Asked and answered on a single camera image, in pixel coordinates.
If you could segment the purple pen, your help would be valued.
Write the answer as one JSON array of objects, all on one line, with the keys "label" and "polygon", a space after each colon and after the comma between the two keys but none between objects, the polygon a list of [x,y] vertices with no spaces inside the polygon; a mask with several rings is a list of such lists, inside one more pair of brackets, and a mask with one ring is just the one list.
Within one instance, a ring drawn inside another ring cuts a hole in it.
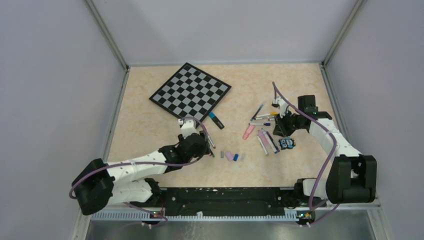
[{"label": "purple pen", "polygon": [[280,152],[280,150],[279,150],[279,148],[278,148],[278,146],[277,146],[276,142],[275,142],[275,141],[274,141],[274,139],[272,138],[271,134],[270,134],[268,131],[266,131],[266,134],[267,134],[268,138],[270,139],[271,144],[272,144],[272,146],[273,146],[273,147],[274,147],[274,149],[275,149],[275,152],[276,152],[276,153],[279,153],[279,152]]}]

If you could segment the grey white marker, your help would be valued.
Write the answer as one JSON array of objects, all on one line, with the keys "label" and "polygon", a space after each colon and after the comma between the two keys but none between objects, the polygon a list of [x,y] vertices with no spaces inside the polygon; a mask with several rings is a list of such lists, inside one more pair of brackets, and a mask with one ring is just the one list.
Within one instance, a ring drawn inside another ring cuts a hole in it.
[{"label": "grey white marker", "polygon": [[269,155],[269,153],[268,153],[267,148],[265,147],[265,145],[264,145],[264,143],[263,143],[262,139],[261,139],[258,135],[257,135],[256,137],[257,137],[257,140],[258,140],[258,142],[259,142],[259,144],[260,144],[260,146],[261,146],[261,149],[263,150],[264,154],[265,154],[266,156],[268,156],[268,155]]}]

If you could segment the pink highlighter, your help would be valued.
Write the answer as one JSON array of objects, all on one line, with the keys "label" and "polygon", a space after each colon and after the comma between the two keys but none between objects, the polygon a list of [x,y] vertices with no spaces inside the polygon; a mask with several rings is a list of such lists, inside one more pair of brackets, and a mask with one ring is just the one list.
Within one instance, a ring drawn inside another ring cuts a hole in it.
[{"label": "pink highlighter", "polygon": [[255,126],[254,125],[249,125],[247,128],[246,128],[246,130],[245,130],[245,132],[244,132],[244,134],[243,134],[243,136],[242,136],[242,139],[243,140],[247,140],[248,139],[248,137],[252,134],[252,132],[253,132],[253,130],[255,129]]}]

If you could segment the black highlighter blue cap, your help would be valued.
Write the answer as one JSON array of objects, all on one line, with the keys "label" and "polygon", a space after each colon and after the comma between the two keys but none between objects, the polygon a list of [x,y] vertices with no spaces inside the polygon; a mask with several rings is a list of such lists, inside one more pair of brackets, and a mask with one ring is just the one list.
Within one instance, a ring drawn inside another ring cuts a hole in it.
[{"label": "black highlighter blue cap", "polygon": [[219,118],[213,113],[213,112],[210,112],[209,114],[208,114],[208,116],[211,118],[211,120],[216,124],[216,126],[220,129],[220,130],[222,130],[222,129],[224,129],[225,128],[225,126],[224,126],[224,124],[219,120]]}]

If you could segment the purple highlighter cap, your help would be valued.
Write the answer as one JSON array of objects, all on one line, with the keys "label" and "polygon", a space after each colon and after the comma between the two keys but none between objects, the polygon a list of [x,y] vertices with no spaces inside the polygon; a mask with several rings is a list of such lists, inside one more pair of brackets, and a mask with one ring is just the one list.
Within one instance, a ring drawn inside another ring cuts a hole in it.
[{"label": "purple highlighter cap", "polygon": [[231,152],[226,152],[224,155],[225,155],[225,157],[226,157],[226,159],[228,161],[233,161],[234,160],[234,156],[232,155]]}]

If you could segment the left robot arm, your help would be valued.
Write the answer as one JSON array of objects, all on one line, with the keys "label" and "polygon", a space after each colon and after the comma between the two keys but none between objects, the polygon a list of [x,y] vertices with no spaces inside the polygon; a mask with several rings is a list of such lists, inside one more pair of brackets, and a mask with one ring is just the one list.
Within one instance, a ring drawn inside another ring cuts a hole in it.
[{"label": "left robot arm", "polygon": [[151,176],[192,165],[209,151],[208,135],[201,131],[186,137],[180,134],[177,144],[118,163],[109,164],[97,158],[73,180],[69,197],[77,200],[85,216],[129,202],[154,207],[160,202],[161,190]]}]

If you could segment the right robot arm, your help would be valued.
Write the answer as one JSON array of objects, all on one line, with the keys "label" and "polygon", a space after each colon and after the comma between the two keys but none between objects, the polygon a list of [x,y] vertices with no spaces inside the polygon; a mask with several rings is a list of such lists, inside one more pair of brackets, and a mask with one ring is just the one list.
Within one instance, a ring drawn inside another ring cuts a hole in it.
[{"label": "right robot arm", "polygon": [[306,130],[326,152],[325,164],[330,171],[322,199],[333,204],[371,203],[376,198],[377,161],[354,148],[338,130],[331,115],[320,111],[314,95],[297,98],[294,112],[281,96],[272,101],[279,113],[275,116],[274,135],[290,137],[297,130]]}]

